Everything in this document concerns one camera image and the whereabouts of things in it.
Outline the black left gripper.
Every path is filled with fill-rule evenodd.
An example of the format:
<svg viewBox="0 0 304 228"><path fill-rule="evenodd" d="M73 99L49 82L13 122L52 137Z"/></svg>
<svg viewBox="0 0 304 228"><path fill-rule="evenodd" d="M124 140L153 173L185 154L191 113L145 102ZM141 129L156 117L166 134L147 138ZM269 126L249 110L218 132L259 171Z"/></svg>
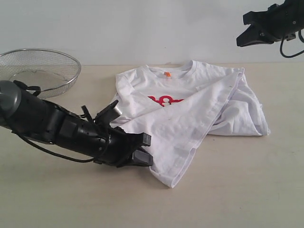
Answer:
<svg viewBox="0 0 304 228"><path fill-rule="evenodd" d="M90 114L78 116L78 153L90 159L79 163L94 162L115 166L152 166L153 156L143 151L150 147L152 137L146 133L126 133L122 128L110 126L105 115L95 119Z"/></svg>

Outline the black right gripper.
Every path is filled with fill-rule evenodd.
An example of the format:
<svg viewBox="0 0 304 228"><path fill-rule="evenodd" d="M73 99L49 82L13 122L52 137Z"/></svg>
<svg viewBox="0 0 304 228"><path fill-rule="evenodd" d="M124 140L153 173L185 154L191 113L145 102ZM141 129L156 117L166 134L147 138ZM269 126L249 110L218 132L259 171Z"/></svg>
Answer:
<svg viewBox="0 0 304 228"><path fill-rule="evenodd" d="M243 15L243 24L250 26L237 37L238 47L273 44L304 29L304 2L286 0L265 11L250 11Z"/></svg>

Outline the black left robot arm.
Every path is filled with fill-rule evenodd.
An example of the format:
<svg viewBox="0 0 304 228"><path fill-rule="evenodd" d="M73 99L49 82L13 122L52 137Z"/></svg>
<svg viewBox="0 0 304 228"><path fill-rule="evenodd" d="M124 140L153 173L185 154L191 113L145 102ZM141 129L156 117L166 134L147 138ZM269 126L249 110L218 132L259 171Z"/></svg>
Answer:
<svg viewBox="0 0 304 228"><path fill-rule="evenodd" d="M146 133L127 133L111 127L121 112L115 100L92 117L83 106L77 115L39 97L38 86L20 81L0 83L0 124L31 146L54 144L88 156L89 162L115 167L149 167L153 157L146 150L151 137Z"/></svg>

